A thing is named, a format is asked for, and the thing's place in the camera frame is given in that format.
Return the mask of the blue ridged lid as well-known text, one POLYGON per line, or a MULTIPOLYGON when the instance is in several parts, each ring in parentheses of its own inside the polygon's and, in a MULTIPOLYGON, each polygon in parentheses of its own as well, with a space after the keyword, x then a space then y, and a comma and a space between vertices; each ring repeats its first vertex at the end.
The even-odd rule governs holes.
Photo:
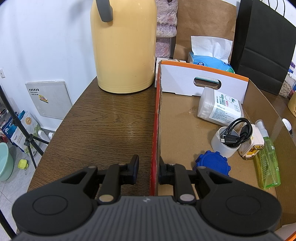
POLYGON ((198 167, 204 166, 210 168, 216 172, 229 175, 231 167, 228 164, 226 157, 222 156, 219 152, 206 151, 204 154, 200 154, 195 161, 193 170, 198 167))

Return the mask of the yellow thermos jug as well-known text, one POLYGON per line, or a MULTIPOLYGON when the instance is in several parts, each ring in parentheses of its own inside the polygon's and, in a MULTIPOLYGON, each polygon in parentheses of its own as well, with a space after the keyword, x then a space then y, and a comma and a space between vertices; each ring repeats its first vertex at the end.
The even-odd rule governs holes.
POLYGON ((90 20, 98 86, 117 94, 151 86, 156 52, 156 2, 93 1, 90 20))

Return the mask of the blue tissue pack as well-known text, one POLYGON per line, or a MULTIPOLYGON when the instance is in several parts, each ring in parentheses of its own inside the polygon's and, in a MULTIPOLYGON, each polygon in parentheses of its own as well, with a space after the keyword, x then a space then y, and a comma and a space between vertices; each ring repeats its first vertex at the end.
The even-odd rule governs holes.
POLYGON ((218 37, 191 36, 188 62, 200 66, 235 73, 229 64, 232 41, 218 37))

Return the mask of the printed paper bag on floor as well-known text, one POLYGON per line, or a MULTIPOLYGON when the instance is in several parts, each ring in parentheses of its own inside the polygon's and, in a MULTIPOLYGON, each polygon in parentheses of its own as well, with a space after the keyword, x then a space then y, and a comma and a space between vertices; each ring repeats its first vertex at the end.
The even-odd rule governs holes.
MULTIPOLYGON (((33 118, 31 113, 28 111, 22 111, 20 114, 15 112, 15 114, 20 119, 23 127, 26 129, 28 133, 33 134, 38 137, 38 132, 41 130, 39 123, 33 118)), ((26 137, 19 127, 13 124, 13 119, 11 115, 8 113, 6 117, 9 119, 4 119, 5 122, 1 125, 1 130, 5 134, 5 136, 12 142, 13 145, 17 145, 24 153, 29 155, 29 150, 24 142, 26 141, 26 137)))

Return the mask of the brown paper bag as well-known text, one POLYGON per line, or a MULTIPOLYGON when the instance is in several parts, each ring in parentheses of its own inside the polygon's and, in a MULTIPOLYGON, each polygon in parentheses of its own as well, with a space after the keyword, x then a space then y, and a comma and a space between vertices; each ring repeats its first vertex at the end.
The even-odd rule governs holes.
POLYGON ((178 1, 174 58, 187 60, 191 36, 234 40, 236 5, 226 1, 178 1))

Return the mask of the black paper bag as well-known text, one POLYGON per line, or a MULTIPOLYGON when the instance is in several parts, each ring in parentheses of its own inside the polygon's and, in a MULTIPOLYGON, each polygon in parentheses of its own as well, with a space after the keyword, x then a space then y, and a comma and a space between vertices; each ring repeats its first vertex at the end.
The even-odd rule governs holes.
POLYGON ((261 1, 241 1, 230 65, 259 89, 279 94, 295 49, 295 26, 261 1))

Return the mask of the white tape roll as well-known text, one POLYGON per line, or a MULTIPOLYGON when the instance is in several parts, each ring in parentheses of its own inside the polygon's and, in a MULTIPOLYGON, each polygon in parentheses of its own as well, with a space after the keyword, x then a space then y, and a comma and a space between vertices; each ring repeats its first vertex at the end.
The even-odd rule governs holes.
POLYGON ((211 139, 211 147, 214 152, 219 152, 221 156, 229 158, 239 149, 240 146, 236 148, 230 148, 221 142, 220 136, 226 131, 226 128, 226 126, 223 126, 217 130, 214 137, 211 139))

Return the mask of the green plastic basin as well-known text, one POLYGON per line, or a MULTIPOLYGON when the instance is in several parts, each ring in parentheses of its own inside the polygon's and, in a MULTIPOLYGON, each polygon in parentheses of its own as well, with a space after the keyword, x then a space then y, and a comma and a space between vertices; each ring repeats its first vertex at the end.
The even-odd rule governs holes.
POLYGON ((0 181, 10 178, 14 168, 14 160, 6 143, 0 143, 0 181))

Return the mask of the beige yellow travel adapter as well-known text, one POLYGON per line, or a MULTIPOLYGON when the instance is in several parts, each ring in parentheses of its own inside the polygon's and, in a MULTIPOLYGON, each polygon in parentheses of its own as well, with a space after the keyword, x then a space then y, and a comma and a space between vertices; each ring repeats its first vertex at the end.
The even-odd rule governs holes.
POLYGON ((251 137, 238 149, 238 152, 241 157, 245 160, 253 159, 254 156, 264 148, 264 139, 258 129, 254 124, 252 126, 252 135, 251 137))

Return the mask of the green spray bottle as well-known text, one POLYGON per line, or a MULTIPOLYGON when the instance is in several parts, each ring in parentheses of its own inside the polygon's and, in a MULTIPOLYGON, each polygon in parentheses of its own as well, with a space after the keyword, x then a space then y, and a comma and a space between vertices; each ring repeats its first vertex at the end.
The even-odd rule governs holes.
POLYGON ((270 189, 281 184, 280 169, 273 141, 262 120, 257 120, 255 126, 259 129, 264 147, 254 157, 258 171, 258 185, 262 189, 270 189))

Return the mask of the small yellow green container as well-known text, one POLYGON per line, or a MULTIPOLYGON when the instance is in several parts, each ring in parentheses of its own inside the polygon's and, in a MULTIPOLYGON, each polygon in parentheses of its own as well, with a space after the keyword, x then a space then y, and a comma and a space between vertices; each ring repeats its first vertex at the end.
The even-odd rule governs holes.
POLYGON ((29 167, 28 161, 26 159, 20 159, 18 162, 18 168, 25 171, 25 174, 27 174, 27 169, 29 167))

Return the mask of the white wipes canister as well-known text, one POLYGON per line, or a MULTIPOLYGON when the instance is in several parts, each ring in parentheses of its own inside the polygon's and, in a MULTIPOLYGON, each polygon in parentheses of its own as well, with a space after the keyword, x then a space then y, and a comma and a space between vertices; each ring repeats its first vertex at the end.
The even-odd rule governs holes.
POLYGON ((218 90, 205 87, 200 97, 197 117, 220 126, 229 126, 244 117, 241 102, 218 90))

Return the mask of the pink textured vase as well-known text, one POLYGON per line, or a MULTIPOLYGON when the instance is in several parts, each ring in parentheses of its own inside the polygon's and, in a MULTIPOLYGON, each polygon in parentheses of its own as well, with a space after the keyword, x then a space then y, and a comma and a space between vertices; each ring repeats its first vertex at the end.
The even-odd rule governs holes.
POLYGON ((156 57, 169 58, 171 40, 177 35, 178 0, 157 0, 156 57))

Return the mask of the white wall panel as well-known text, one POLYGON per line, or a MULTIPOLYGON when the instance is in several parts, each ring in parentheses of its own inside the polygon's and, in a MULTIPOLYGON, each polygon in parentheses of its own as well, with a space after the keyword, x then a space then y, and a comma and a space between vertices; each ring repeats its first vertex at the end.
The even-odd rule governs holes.
POLYGON ((25 86, 39 115, 43 117, 62 120, 72 108, 64 80, 33 81, 25 86))

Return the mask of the orange white cardboard box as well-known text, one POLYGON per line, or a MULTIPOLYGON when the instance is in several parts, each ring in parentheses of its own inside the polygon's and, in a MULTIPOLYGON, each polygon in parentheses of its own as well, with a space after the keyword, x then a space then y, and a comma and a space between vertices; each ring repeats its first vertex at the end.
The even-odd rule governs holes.
POLYGON ((281 184, 269 189, 281 203, 282 216, 276 233, 284 240, 295 239, 295 134, 290 134, 281 117, 264 94, 247 77, 195 64, 163 60, 158 65, 156 115, 152 148, 150 193, 171 195, 169 186, 157 184, 157 164, 182 164, 190 169, 194 161, 211 149, 211 139, 219 129, 215 123, 198 118, 203 87, 196 77, 221 82, 220 91, 241 101, 251 122, 262 120, 275 145, 281 184))

